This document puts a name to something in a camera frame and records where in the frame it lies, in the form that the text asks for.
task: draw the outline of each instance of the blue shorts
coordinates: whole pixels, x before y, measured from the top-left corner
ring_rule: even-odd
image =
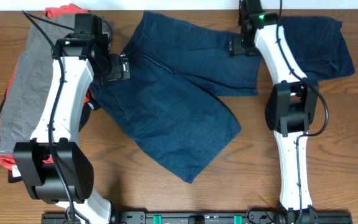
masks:
[[[288,45],[309,77],[354,73],[341,22],[287,17],[283,25]],[[260,57],[230,57],[232,35],[145,12],[124,49],[131,79],[91,84],[96,101],[119,127],[188,183],[241,130],[217,97],[257,94]]]

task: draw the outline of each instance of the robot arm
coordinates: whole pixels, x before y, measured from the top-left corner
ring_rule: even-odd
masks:
[[[255,47],[259,50],[260,54],[266,61],[267,68],[272,76],[273,84],[294,83],[300,85],[299,79],[290,74],[290,71],[284,62],[283,56],[277,45],[276,28],[277,24],[264,26],[262,29],[257,29],[255,33]],[[288,47],[284,36],[284,28],[278,28],[278,36],[281,41],[282,49],[289,61],[291,67],[295,70],[296,74],[301,78],[306,78],[306,74],[302,72],[296,63],[293,55]],[[286,94],[284,97],[291,98],[295,93]],[[298,190],[298,173],[297,173],[297,159],[296,159],[296,139],[301,136],[304,131],[299,129],[290,133],[280,133],[274,130],[274,136],[277,140],[278,151],[280,154],[280,168],[281,168],[281,193],[280,203],[287,210],[290,208],[294,210],[300,209],[300,195]],[[306,143],[307,137],[301,138],[299,141],[300,149],[300,176],[301,176],[301,190],[302,190],[302,209],[306,209],[312,205],[311,198],[308,190],[308,178],[306,171]]]
[[[109,55],[108,37],[102,34],[101,29],[101,18],[76,14],[74,33],[58,39],[53,50],[53,78],[42,117],[31,140],[18,142],[14,148],[14,159],[29,195],[67,209],[70,206],[67,193],[54,164],[42,162],[51,154],[48,124],[60,83],[64,82],[53,118],[52,142],[75,212],[86,218],[80,221],[84,224],[109,224],[114,218],[111,216],[111,203],[93,188],[93,167],[78,147],[78,128],[85,95],[95,79],[101,82],[103,78],[113,80],[114,75],[109,73],[117,74],[116,70],[121,72],[120,75],[129,75],[128,66],[112,66],[117,64],[112,60],[121,62],[124,57]],[[64,80],[61,80],[58,58],[62,60]]]

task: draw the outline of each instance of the green clip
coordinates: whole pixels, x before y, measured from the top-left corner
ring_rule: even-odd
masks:
[[[162,217],[161,215],[154,215],[153,224],[161,224]]]
[[[242,216],[241,215],[234,216],[234,224],[242,224]]]

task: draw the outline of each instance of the red fabric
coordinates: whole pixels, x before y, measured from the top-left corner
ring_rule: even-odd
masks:
[[[44,160],[44,163],[53,163],[51,157],[48,160]],[[15,160],[13,159],[13,155],[1,155],[0,156],[0,165],[9,170],[12,170],[12,166],[16,165]]]
[[[75,13],[88,13],[88,12],[89,12],[89,10],[81,9],[74,4],[69,4],[67,6],[60,6],[60,8],[48,7],[48,8],[45,8],[45,10],[44,10],[44,13],[46,13],[47,17],[50,19],[53,17],[60,16],[62,14],[75,14]],[[9,94],[9,90],[11,89],[13,79],[15,78],[16,68],[13,72],[11,81],[9,82],[9,85],[7,86],[6,98]],[[89,100],[90,100],[90,98],[89,98],[89,91],[88,91],[86,93],[84,105],[85,105],[85,103],[89,102]],[[49,159],[44,162],[45,163],[53,163],[53,160],[51,157],[49,157]],[[9,170],[12,170],[12,166],[16,165],[15,160],[13,159],[13,155],[0,155],[0,165],[2,165],[5,168],[8,168]]]
[[[60,8],[48,7],[48,8],[45,8],[45,10],[44,10],[44,13],[47,15],[48,18],[57,17],[62,14],[88,13],[88,12],[89,12],[89,10],[81,9],[74,4],[69,4],[67,6],[60,6]]]

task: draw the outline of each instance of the wooden table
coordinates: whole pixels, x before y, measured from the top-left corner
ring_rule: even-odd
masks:
[[[113,51],[126,45],[141,11],[98,11],[114,21]],[[163,11],[214,30],[239,32],[237,11]],[[320,210],[349,210],[358,223],[358,11],[284,11],[284,15],[331,16],[343,21],[342,33],[356,74],[321,82],[331,112],[323,135],[308,143],[308,180],[313,205]],[[20,12],[0,12],[0,103],[30,22]],[[146,156],[103,111],[92,113],[80,133],[80,146],[92,162],[95,187],[118,208],[147,210],[246,210],[253,205],[277,207],[280,163],[273,132],[265,124],[264,107],[272,87],[264,63],[258,97],[222,97],[242,132],[195,179],[184,183]],[[323,109],[316,109],[312,130],[321,127]],[[7,183],[0,166],[0,223],[40,223],[56,206],[31,200],[22,182]]]

